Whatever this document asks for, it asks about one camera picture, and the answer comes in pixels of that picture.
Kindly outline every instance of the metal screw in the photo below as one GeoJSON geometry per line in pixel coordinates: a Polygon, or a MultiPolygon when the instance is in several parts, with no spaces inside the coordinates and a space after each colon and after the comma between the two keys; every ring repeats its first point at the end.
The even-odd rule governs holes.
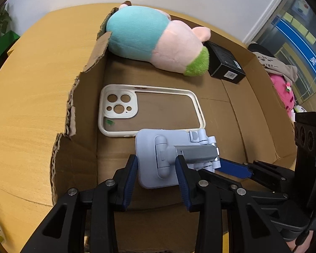
{"type": "Polygon", "coordinates": [[[68,190],[68,194],[69,194],[70,196],[74,196],[76,193],[77,193],[77,189],[76,189],[76,188],[70,188],[70,189],[68,190]]]}
{"type": "Polygon", "coordinates": [[[239,195],[243,196],[243,195],[246,194],[246,190],[244,190],[243,188],[239,188],[239,189],[237,190],[237,193],[238,193],[239,195]]]}
{"type": "Polygon", "coordinates": [[[201,187],[206,187],[208,186],[208,182],[206,180],[200,180],[198,183],[201,187]]]}
{"type": "Polygon", "coordinates": [[[105,184],[107,187],[112,187],[113,185],[115,185],[115,181],[113,179],[109,179],[105,181],[105,184]]]}

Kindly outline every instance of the wooden table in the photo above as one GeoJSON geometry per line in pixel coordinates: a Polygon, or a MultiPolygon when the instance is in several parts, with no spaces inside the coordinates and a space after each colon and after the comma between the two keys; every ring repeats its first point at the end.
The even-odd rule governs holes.
{"type": "MultiPolygon", "coordinates": [[[[52,207],[49,164],[56,134],[64,131],[68,93],[100,24],[118,5],[48,13],[14,44],[0,70],[0,224],[9,253],[20,252],[52,207]]],[[[204,22],[167,12],[243,45],[204,22]]]]}

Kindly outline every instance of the barcode label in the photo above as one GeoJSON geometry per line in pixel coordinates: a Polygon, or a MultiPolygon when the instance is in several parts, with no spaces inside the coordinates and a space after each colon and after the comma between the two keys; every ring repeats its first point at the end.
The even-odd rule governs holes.
{"type": "Polygon", "coordinates": [[[237,68],[241,69],[241,67],[240,67],[240,65],[238,64],[238,62],[237,62],[237,61],[234,61],[234,62],[235,62],[235,64],[237,65],[237,68]]]}
{"type": "Polygon", "coordinates": [[[224,77],[233,80],[236,76],[238,76],[236,73],[231,72],[231,71],[227,71],[226,74],[224,75],[224,77]]]}

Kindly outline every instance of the pink plush toy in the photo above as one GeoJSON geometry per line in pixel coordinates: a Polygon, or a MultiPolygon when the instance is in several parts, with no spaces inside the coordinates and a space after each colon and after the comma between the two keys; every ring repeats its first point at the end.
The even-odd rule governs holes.
{"type": "Polygon", "coordinates": [[[286,82],[283,76],[280,75],[269,74],[269,77],[272,80],[274,87],[279,94],[280,99],[284,103],[285,109],[290,117],[295,105],[294,93],[292,92],[290,83],[286,82]]]}
{"type": "Polygon", "coordinates": [[[185,76],[208,70],[209,53],[202,42],[211,37],[209,28],[191,29],[161,10],[130,5],[122,4],[106,24],[112,53],[185,76]]]}

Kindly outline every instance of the pink plush head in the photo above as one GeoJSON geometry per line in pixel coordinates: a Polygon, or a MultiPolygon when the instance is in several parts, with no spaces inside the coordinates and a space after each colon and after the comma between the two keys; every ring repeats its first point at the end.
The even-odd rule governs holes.
{"type": "Polygon", "coordinates": [[[158,40],[150,62],[157,68],[187,76],[203,74],[208,70],[209,55],[202,42],[210,37],[209,28],[191,29],[184,22],[173,20],[158,40]]]}
{"type": "Polygon", "coordinates": [[[287,113],[290,117],[291,111],[295,105],[294,93],[292,92],[290,84],[288,84],[285,81],[283,76],[276,75],[276,74],[269,74],[269,77],[272,80],[274,87],[277,93],[279,94],[280,99],[284,103],[285,109],[287,110],[287,113]]]}

